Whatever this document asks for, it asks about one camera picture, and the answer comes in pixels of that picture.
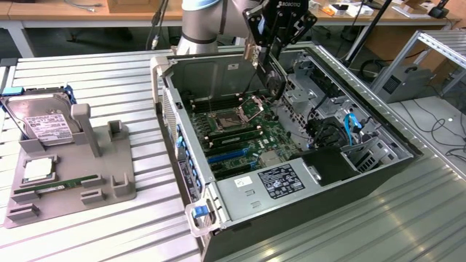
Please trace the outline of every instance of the motherboard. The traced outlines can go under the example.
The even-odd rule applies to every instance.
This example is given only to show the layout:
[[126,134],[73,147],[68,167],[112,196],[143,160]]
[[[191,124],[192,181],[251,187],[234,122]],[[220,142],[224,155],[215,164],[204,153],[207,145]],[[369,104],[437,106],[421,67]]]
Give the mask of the motherboard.
[[264,96],[190,104],[190,119],[218,180],[279,164],[299,152]]

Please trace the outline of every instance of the power supply label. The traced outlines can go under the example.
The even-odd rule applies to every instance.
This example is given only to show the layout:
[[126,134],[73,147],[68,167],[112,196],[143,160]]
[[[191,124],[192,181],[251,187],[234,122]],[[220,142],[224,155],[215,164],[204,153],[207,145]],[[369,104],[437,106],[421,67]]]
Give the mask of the power supply label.
[[268,169],[258,174],[268,195],[274,199],[279,199],[304,189],[304,185],[290,164]]
[[71,130],[63,114],[25,117],[24,121],[40,142],[71,138]]

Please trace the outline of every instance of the hard drive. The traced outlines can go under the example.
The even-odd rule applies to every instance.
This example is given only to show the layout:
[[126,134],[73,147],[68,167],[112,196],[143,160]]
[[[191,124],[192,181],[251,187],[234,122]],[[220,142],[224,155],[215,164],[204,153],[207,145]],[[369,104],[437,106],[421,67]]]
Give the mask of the hard drive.
[[71,118],[75,103],[71,88],[48,88],[5,93],[0,102],[27,139],[39,139],[44,146],[73,142],[72,134],[81,132]]

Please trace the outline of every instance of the blue pcie slot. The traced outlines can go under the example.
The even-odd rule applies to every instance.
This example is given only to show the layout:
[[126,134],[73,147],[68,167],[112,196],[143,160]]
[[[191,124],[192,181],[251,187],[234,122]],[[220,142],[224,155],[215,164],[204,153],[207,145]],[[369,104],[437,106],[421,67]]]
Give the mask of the blue pcie slot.
[[220,156],[216,156],[216,157],[211,157],[207,162],[210,164],[214,164],[216,162],[220,162],[220,161],[224,161],[224,160],[228,160],[228,159],[232,159],[235,157],[243,157],[247,155],[247,152],[248,152],[248,148],[244,148],[242,150],[238,150],[238,151],[232,151],[231,153],[228,154],[223,154]]

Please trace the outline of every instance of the warning label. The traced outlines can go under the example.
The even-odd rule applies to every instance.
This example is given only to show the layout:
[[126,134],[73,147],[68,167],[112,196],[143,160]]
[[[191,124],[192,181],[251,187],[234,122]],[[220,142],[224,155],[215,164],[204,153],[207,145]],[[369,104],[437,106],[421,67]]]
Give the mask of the warning label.
[[304,189],[290,164],[259,173],[259,178],[271,198],[278,199]]
[[63,114],[25,117],[40,142],[71,138],[71,130]]

